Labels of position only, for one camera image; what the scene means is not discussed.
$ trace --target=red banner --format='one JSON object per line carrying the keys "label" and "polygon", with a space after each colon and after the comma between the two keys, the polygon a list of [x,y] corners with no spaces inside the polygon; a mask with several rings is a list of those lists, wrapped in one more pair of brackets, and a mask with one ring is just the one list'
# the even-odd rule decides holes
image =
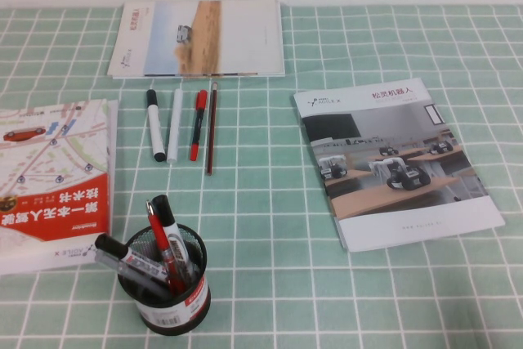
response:
{"label": "red banner", "polygon": [[40,195],[0,201],[0,225],[48,241],[109,230],[108,175]]}

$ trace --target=book cover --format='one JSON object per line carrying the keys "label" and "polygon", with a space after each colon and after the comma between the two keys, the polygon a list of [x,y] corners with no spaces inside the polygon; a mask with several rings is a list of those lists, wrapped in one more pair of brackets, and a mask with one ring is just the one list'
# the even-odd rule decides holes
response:
{"label": "book cover", "polygon": [[421,79],[294,99],[350,251],[504,225]]}
{"label": "book cover", "polygon": [[114,78],[282,74],[276,0],[127,2],[108,71]]}
{"label": "book cover", "polygon": [[110,231],[111,126],[106,100],[0,111],[3,274],[85,262]]}

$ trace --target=red pen cap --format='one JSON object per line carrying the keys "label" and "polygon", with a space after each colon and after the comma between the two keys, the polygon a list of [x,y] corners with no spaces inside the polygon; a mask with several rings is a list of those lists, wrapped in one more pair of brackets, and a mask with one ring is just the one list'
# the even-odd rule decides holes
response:
{"label": "red pen cap", "polygon": [[207,105],[207,90],[200,90],[196,96],[196,110],[204,110]]}
{"label": "red pen cap", "polygon": [[198,145],[191,145],[190,147],[190,160],[196,161],[198,159]]}
{"label": "red pen cap", "polygon": [[156,238],[156,244],[160,251],[169,248],[169,241],[163,231],[163,226],[160,224],[158,217],[155,215],[149,216],[150,227],[153,230],[154,237]]}

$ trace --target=map illustration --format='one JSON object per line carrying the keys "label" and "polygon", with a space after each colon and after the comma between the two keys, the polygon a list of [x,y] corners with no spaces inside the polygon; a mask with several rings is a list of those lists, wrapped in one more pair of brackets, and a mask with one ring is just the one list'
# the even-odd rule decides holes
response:
{"label": "map illustration", "polygon": [[0,199],[62,190],[107,173],[107,112],[106,100],[0,111]]}

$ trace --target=booklet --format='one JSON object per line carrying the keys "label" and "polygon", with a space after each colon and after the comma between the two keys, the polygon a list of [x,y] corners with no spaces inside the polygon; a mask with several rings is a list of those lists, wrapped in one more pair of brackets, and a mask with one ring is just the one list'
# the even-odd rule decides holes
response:
{"label": "booklet", "polygon": [[504,225],[421,79],[294,95],[350,251]]}
{"label": "booklet", "polygon": [[0,275],[94,262],[109,233],[118,102],[0,111]]}
{"label": "booklet", "polygon": [[284,75],[279,2],[127,2],[107,74]]}

